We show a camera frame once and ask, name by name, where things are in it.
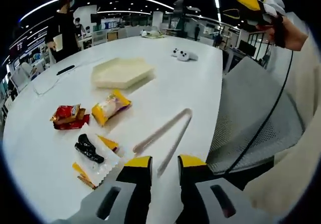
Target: black cable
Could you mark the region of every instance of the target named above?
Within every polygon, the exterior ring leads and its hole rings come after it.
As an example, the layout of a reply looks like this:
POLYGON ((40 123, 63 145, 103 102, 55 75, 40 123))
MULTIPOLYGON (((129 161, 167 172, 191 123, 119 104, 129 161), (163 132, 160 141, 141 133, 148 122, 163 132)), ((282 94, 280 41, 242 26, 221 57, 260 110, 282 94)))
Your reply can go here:
POLYGON ((240 160, 243 158, 243 156, 246 154, 246 152, 249 150, 249 148, 252 146, 252 144, 254 143, 255 139, 258 137, 258 135, 260 134, 260 132, 262 131, 262 129, 264 128, 265 124, 267 123, 267 121, 269 120, 269 118, 271 117, 272 113, 274 112, 277 104, 279 103, 279 100, 281 98, 281 95, 283 93, 283 90, 284 90, 284 87, 285 87, 285 84, 286 84, 286 81, 287 81, 287 77, 289 76, 289 72, 290 72, 290 68, 291 68, 291 64, 292 64, 292 59, 293 59, 293 51, 292 51, 292 55, 291 55, 291 60, 290 60, 290 64, 289 64, 289 68, 287 70, 287 73, 286 73, 286 77, 285 77, 285 80, 284 80, 284 84, 281 88, 281 91, 279 93, 279 96, 277 97, 276 101, 275 101, 275 104, 273 105, 270 113, 268 114, 268 116, 266 117, 266 119, 264 120, 264 122, 262 123, 262 125, 260 126, 260 128, 258 129, 258 131, 256 132, 255 136, 251 139, 251 141, 247 144, 247 146, 245 147, 245 149, 242 151, 242 153, 240 154, 240 156, 234 161, 234 163, 230 166, 230 168, 228 168, 224 175, 227 175, 229 174, 233 168, 240 162, 240 160))

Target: black phone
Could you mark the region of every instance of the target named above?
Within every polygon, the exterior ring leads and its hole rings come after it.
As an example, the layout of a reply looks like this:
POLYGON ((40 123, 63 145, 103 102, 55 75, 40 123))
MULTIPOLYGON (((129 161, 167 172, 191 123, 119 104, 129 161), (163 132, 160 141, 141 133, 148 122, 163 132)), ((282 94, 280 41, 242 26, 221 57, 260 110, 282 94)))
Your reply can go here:
POLYGON ((75 67, 75 65, 71 65, 71 66, 69 66, 69 67, 66 67, 65 69, 62 69, 61 71, 59 71, 59 72, 57 73, 57 76, 60 75, 60 74, 62 74, 62 73, 64 73, 64 72, 66 72, 66 71, 68 71, 68 70, 70 70, 70 69, 73 69, 74 67, 75 67))

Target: hand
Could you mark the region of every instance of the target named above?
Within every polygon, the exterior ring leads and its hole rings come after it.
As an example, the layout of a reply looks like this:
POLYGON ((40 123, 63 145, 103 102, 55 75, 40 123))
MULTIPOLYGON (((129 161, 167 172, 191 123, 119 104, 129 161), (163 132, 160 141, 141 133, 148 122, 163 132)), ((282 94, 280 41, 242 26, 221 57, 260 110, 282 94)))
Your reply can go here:
POLYGON ((55 42, 48 42, 47 43, 47 47, 56 50, 56 43, 55 42))
MULTIPOLYGON (((285 28, 285 48, 293 51, 301 51, 307 35, 301 32, 288 18, 283 17, 285 28)), ((270 42, 274 42, 275 29, 273 26, 256 26, 258 30, 265 31, 268 34, 270 42)))

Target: beige tray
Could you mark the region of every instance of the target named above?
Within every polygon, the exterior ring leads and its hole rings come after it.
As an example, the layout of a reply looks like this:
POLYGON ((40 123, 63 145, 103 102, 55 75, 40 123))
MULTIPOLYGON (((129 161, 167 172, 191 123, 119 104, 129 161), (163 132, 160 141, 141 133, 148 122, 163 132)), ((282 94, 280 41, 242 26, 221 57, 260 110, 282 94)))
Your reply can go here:
POLYGON ((143 58, 114 58, 93 68, 91 82, 96 87, 126 89, 149 76, 153 69, 143 58))

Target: gray mesh chair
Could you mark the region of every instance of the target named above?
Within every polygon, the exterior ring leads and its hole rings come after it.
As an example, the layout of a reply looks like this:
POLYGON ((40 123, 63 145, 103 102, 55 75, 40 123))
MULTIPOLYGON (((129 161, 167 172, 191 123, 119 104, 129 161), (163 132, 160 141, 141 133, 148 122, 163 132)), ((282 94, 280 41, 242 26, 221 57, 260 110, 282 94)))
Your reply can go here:
MULTIPOLYGON (((223 79, 218 119, 207 164, 221 174, 237 159, 269 114, 281 86, 245 57, 223 79)), ((233 171, 252 168, 297 143, 303 132, 299 115, 283 92, 269 121, 233 171)))

